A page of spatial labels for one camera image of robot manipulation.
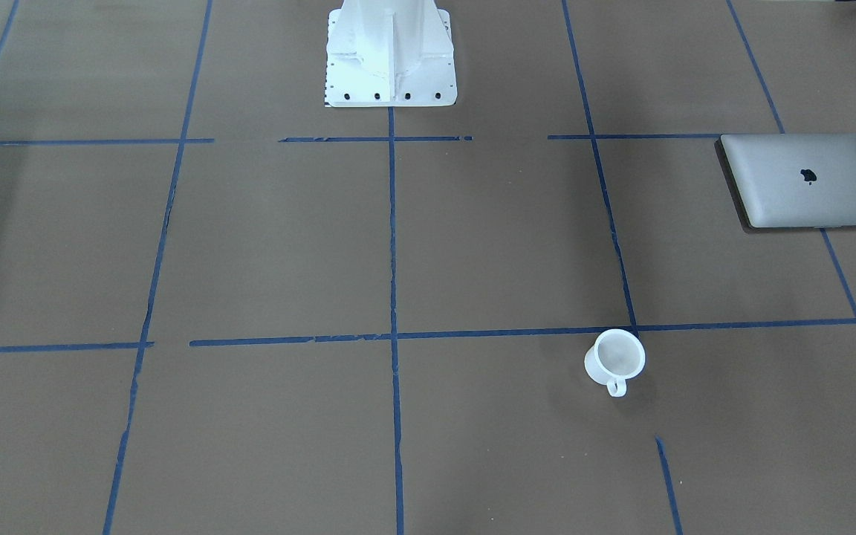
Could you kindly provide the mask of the grey closed laptop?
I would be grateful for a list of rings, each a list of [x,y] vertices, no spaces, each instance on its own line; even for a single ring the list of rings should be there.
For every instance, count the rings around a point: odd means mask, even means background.
[[[724,133],[747,225],[856,227],[856,133]]]

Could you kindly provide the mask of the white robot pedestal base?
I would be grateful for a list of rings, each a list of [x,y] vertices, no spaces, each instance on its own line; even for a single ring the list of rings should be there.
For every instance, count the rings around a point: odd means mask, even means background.
[[[451,17],[434,1],[344,1],[327,18],[324,105],[452,106]]]

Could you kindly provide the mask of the white ceramic cup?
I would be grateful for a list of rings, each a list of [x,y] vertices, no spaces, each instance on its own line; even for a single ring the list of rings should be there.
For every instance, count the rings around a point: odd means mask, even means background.
[[[628,380],[638,376],[646,363],[646,350],[639,338],[623,329],[608,329],[598,335],[584,356],[584,369],[609,396],[627,394]]]

